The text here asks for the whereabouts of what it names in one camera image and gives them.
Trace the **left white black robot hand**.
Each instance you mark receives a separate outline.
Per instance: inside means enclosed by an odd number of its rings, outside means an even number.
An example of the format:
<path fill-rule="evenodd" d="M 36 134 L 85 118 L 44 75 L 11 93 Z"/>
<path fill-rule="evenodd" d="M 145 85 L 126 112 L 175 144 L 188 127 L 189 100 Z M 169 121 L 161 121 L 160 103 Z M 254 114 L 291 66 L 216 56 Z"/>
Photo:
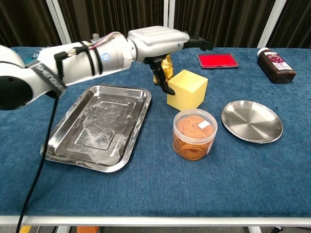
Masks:
<path fill-rule="evenodd" d="M 164 26 L 130 30 L 127 38 L 136 47 L 136 61 L 150 66 L 157 84 L 169 95 L 175 95 L 175 91 L 168 86 L 161 66 L 166 56 L 187 48 L 199 48 L 202 51 L 213 49 L 212 44 L 204 38 Z"/>

